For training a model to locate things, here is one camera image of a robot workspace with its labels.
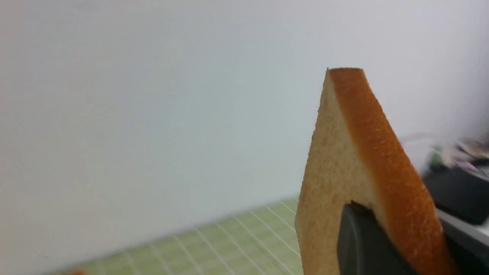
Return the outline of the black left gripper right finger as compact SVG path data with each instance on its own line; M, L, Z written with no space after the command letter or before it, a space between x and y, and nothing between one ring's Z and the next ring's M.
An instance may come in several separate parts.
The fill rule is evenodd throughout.
M445 229L451 256L461 275L488 275L488 238L481 234L472 236L457 229Z

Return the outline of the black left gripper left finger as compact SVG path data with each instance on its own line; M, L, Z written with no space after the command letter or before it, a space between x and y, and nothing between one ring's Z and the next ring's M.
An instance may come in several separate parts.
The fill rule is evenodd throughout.
M337 241L341 275L415 275L378 225L373 212L356 202L344 205Z

